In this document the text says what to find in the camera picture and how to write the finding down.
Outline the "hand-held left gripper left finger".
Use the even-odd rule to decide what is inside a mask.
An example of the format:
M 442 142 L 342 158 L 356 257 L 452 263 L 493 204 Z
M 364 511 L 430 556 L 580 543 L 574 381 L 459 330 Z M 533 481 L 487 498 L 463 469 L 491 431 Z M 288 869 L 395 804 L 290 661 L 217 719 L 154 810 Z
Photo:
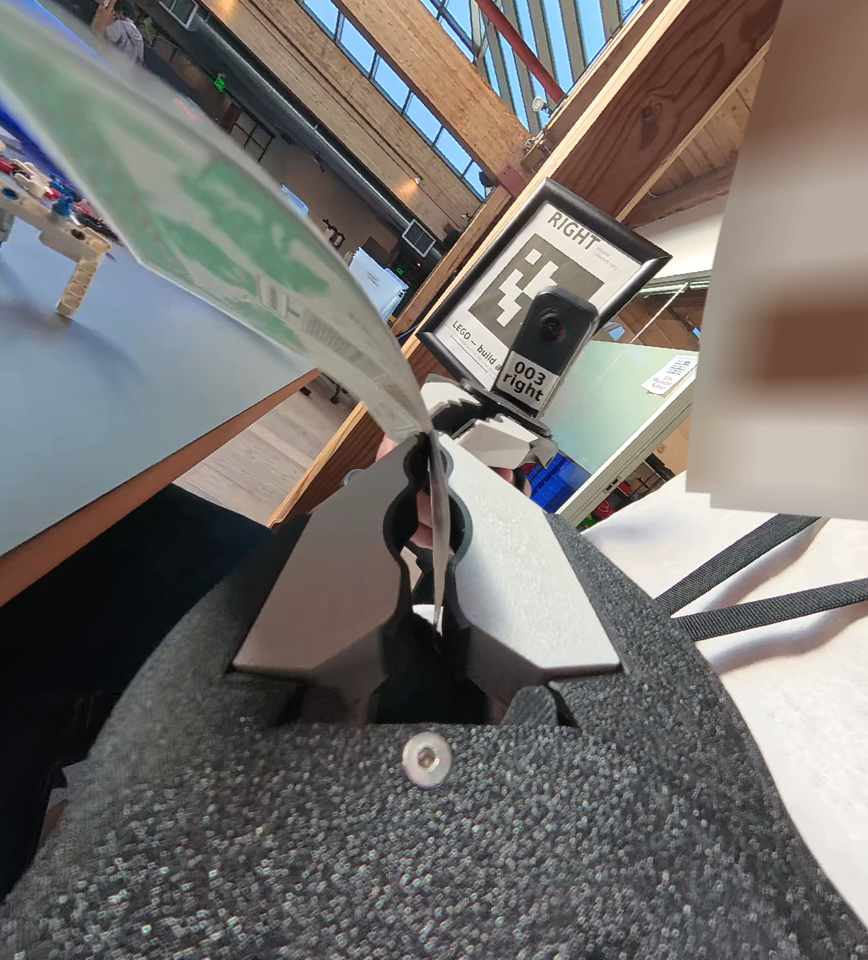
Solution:
M 418 436 L 313 510 L 233 670 L 332 692 L 354 723 L 371 723 L 413 632 L 402 551 L 425 482 L 426 437 Z

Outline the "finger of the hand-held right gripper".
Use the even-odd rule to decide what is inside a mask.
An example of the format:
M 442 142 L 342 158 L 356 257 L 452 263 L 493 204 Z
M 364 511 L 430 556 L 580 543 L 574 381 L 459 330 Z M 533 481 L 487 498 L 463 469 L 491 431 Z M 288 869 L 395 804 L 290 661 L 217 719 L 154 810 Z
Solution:
M 486 467 L 516 470 L 525 464 L 546 467 L 558 453 L 557 443 L 509 416 L 471 420 L 453 435 L 461 449 Z
M 474 394 L 452 380 L 432 377 L 421 386 L 420 398 L 435 430 L 458 433 L 471 422 L 488 420 L 492 414 Z

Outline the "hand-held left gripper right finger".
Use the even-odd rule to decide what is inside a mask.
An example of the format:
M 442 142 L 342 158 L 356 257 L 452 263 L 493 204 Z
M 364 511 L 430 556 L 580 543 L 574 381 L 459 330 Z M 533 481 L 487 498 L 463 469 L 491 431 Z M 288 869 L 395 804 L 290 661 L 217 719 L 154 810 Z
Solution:
M 467 678 L 509 703 L 549 681 L 620 672 L 549 515 L 455 440 L 441 445 L 463 520 L 453 584 Z

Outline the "green and white sticker sheet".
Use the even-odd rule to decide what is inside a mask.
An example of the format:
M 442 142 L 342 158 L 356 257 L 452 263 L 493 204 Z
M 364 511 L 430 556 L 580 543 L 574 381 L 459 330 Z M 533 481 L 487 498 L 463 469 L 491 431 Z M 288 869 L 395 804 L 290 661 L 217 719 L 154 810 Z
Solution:
M 414 371 L 342 258 L 170 87 L 0 2 L 0 103 L 146 268 L 347 387 L 394 440 L 426 433 Z

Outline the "stack of blue crates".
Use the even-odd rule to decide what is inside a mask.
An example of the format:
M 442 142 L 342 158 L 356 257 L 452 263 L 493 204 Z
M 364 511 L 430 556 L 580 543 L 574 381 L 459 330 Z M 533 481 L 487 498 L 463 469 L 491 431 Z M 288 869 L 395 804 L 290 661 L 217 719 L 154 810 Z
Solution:
M 587 470 L 562 451 L 546 466 L 525 469 L 529 498 L 550 514 L 557 513 L 591 478 Z

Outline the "frosted glass partition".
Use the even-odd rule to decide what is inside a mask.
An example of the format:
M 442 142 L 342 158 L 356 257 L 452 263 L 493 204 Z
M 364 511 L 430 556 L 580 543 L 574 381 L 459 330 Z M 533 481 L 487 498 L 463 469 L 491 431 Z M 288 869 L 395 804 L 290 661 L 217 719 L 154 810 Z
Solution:
M 697 367 L 667 395 L 642 388 L 677 354 L 699 354 L 711 276 L 658 281 L 588 343 L 543 421 L 559 451 L 591 478 L 557 511 L 582 525 L 620 493 L 649 493 L 688 464 Z

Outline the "white paper sign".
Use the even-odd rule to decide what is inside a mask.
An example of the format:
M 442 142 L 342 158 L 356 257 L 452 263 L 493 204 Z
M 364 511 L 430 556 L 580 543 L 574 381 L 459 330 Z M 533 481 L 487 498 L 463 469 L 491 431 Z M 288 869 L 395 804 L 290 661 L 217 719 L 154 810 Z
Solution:
M 650 395 L 665 397 L 685 378 L 696 370 L 699 354 L 696 352 L 677 354 L 663 367 L 641 383 L 641 388 Z

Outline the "white panel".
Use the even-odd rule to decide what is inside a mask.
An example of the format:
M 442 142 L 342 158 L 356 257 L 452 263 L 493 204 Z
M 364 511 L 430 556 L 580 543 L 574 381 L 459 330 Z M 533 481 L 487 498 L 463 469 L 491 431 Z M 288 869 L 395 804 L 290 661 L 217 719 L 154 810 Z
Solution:
M 408 285 L 392 270 L 383 268 L 368 252 L 357 247 L 349 258 L 348 269 L 385 322 L 404 300 Z

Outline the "beige lego frame assembly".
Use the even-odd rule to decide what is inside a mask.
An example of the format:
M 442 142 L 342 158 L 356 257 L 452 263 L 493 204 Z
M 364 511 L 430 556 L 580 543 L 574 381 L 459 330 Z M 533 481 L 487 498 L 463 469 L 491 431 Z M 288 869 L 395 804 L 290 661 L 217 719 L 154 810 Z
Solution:
M 72 319 L 113 245 L 78 218 L 78 201 L 63 181 L 29 161 L 9 159 L 5 147 L 0 139 L 0 251 L 22 222 L 36 230 L 44 247 L 72 261 L 74 270 L 56 304 L 56 314 Z

